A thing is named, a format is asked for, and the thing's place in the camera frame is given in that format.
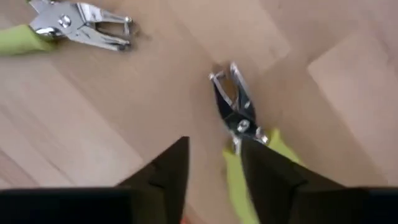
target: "wooden floor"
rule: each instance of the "wooden floor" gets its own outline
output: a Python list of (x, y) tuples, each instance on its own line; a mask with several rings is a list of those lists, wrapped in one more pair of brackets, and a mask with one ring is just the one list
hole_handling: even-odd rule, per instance
[[(259, 123), (346, 185), (398, 185), (395, 0), (86, 0), (131, 16), (134, 52), (62, 42), (0, 58), (0, 187), (115, 185), (191, 137), (188, 213), (237, 223), (208, 73), (234, 60)], [(3, 0), (0, 28), (35, 11)]]

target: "black object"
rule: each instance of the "black object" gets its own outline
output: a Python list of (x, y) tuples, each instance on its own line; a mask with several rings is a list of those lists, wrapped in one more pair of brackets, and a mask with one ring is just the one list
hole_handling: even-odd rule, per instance
[(346, 188), (248, 138), (242, 162), (261, 223), (398, 223), (397, 188)]
[(114, 188), (0, 191), (0, 223), (180, 223), (189, 138)]

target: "green handle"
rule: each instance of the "green handle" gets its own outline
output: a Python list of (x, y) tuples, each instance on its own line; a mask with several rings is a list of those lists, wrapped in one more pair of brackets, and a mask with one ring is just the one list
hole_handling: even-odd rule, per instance
[(55, 44), (39, 37), (28, 25), (0, 30), (0, 55), (25, 54), (53, 50)]
[[(303, 166), (303, 162), (296, 153), (283, 142), (278, 129), (274, 129), (269, 137), (269, 148)], [(226, 161), (229, 198), (236, 214), (243, 224), (259, 223), (246, 186), (241, 157), (234, 154), (231, 149), (224, 149), (223, 156)]]

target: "metal jaw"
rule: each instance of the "metal jaw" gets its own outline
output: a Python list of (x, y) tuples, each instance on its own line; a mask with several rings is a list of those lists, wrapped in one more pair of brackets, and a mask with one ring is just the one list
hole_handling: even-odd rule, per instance
[(267, 144), (268, 138), (256, 124), (256, 113), (248, 88), (235, 63), (228, 70), (211, 73), (218, 111), (233, 138), (234, 152), (240, 154), (242, 138), (251, 138)]
[(110, 50), (127, 50), (131, 42), (97, 30), (96, 24), (112, 22), (124, 24), (124, 35), (130, 36), (130, 17), (121, 17), (87, 3), (31, 0), (39, 15), (30, 23), (36, 33), (48, 39), (67, 37), (83, 44)]

